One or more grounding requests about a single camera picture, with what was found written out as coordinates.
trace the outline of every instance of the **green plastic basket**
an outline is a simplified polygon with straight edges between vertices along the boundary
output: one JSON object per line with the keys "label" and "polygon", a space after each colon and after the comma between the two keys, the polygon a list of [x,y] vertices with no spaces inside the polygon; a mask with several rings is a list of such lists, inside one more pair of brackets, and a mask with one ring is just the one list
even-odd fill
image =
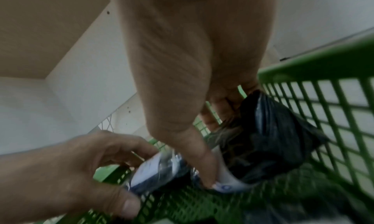
{"label": "green plastic basket", "polygon": [[[300,197],[321,189],[344,190],[372,213],[374,207],[374,41],[342,46],[300,57],[258,75],[275,100],[314,124],[331,139],[300,169],[250,192],[214,194],[182,186],[142,197],[134,223],[168,218],[188,223],[215,217],[219,223],[241,223],[242,210],[264,202]],[[195,121],[203,135],[209,133]],[[159,149],[165,144],[152,141]],[[122,183],[128,170],[118,167],[104,182]],[[106,224],[110,216],[90,211],[66,215],[59,224]]]}

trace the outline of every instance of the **ceiling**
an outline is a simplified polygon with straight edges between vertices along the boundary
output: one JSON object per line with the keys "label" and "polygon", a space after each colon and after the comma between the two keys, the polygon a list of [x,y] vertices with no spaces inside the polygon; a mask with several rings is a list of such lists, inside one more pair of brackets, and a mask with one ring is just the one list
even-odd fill
{"label": "ceiling", "polygon": [[109,0],[0,0],[0,77],[45,78]]}

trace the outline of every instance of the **shopping basket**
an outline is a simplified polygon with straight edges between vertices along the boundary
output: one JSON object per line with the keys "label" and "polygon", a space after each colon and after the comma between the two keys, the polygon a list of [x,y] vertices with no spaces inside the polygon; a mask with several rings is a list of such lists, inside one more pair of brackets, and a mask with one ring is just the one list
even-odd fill
{"label": "shopping basket", "polygon": [[[301,168],[264,181],[250,192],[214,194],[181,185],[142,198],[134,223],[164,218],[189,223],[214,217],[219,223],[242,223],[244,208],[281,197],[300,197],[319,189],[347,193],[374,209],[374,40],[309,54],[258,74],[263,89],[275,100],[315,125],[331,139]],[[195,126],[207,135],[199,120]],[[152,141],[155,146],[165,145]],[[104,182],[122,183],[129,170],[118,167]],[[59,224],[106,224],[110,215],[90,211],[66,215]]]}

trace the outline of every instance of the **hand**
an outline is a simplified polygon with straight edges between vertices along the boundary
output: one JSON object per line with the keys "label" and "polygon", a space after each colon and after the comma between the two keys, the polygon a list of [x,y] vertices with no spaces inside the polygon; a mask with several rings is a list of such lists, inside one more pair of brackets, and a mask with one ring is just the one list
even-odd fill
{"label": "hand", "polygon": [[259,63],[270,36],[275,0],[112,0],[153,137],[182,153],[214,184],[217,162],[192,125],[213,131],[258,88]]}
{"label": "hand", "polygon": [[56,146],[0,157],[0,223],[48,219],[91,208],[134,218],[139,199],[92,179],[109,164],[137,167],[157,149],[144,139],[101,131]]}

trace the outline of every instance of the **white label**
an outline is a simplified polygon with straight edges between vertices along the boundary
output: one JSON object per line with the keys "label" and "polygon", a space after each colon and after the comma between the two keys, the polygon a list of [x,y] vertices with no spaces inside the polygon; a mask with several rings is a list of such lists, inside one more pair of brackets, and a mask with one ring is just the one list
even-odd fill
{"label": "white label", "polygon": [[151,178],[159,172],[159,164],[161,153],[154,155],[151,159],[143,162],[135,172],[131,180],[131,186],[140,184],[141,182]]}
{"label": "white label", "polygon": [[218,179],[213,185],[213,189],[221,193],[233,193],[238,191],[247,191],[257,185],[248,185],[243,183],[231,174],[226,167],[219,146],[212,149],[212,152],[217,157],[219,163]]}

